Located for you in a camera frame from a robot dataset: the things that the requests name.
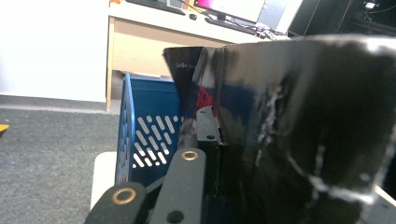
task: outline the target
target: gray carpet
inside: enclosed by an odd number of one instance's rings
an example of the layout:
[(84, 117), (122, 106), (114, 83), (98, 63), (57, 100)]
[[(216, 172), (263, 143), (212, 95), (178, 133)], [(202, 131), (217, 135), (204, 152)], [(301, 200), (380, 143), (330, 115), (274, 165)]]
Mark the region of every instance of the gray carpet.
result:
[(0, 223), (83, 223), (94, 159), (116, 150), (118, 115), (0, 109)]

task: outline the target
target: desk leg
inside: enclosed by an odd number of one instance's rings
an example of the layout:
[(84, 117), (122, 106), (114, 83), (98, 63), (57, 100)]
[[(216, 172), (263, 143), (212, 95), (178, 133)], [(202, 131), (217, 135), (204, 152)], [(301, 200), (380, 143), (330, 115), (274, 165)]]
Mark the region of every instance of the desk leg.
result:
[(113, 77), (114, 22), (115, 22), (115, 18), (110, 17), (108, 22), (108, 43), (107, 43), (107, 91), (106, 91), (107, 110), (109, 110), (111, 107), (111, 79)]

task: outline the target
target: keyboard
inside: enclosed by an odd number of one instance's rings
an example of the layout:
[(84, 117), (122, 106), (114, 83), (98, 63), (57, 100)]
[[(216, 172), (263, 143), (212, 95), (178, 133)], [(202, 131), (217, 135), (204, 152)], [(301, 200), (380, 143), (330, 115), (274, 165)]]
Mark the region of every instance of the keyboard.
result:
[(221, 27), (224, 27), (224, 28), (232, 29), (232, 30), (235, 30), (235, 31), (243, 32), (245, 34), (249, 34), (249, 35), (255, 35), (256, 34), (256, 32), (253, 31), (253, 30), (249, 30), (248, 28), (245, 28), (245, 27), (242, 27), (242, 26), (233, 25), (233, 24), (227, 23), (225, 21), (213, 20), (213, 19), (208, 18), (208, 17), (205, 18), (205, 21), (210, 23), (210, 24), (213, 24), (213, 25), (217, 25), (217, 26), (221, 26)]
[(169, 7), (165, 3), (158, 2), (157, 0), (126, 0), (126, 2), (132, 3), (132, 4), (137, 4), (137, 5), (143, 6), (143, 7), (151, 7), (151, 8), (159, 9), (162, 11), (176, 13), (176, 14), (182, 15), (182, 16), (186, 15), (186, 13), (184, 13), (181, 9), (175, 8), (175, 7)]

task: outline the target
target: monitor screen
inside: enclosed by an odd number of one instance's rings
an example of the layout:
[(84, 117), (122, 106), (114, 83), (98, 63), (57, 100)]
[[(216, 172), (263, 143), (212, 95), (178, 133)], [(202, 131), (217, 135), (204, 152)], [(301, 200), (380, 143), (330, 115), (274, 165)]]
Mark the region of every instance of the monitor screen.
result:
[(265, 0), (195, 0), (194, 5), (243, 21), (256, 22)]

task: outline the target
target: blue plastic basket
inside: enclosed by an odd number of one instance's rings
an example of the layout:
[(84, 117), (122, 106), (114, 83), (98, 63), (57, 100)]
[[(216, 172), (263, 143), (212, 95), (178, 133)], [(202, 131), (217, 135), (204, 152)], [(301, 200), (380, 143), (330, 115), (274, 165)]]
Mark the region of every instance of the blue plastic basket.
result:
[(179, 108), (172, 80), (125, 75), (116, 184), (134, 181), (148, 186), (166, 175), (177, 150)]

